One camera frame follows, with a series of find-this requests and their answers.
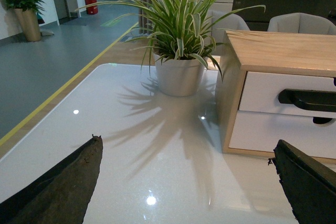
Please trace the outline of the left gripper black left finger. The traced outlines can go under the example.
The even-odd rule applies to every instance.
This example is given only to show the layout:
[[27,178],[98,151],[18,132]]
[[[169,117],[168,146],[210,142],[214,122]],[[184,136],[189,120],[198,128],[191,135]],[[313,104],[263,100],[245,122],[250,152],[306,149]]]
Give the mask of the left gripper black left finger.
[[1,223],[83,223],[97,184],[103,141],[93,136],[1,203]]

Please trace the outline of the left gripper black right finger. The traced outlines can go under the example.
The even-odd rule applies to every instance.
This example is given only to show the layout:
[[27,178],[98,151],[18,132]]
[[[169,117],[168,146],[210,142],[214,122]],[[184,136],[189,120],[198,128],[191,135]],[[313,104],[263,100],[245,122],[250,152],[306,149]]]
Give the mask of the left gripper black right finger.
[[299,223],[335,223],[335,172],[284,140],[274,164],[292,213]]

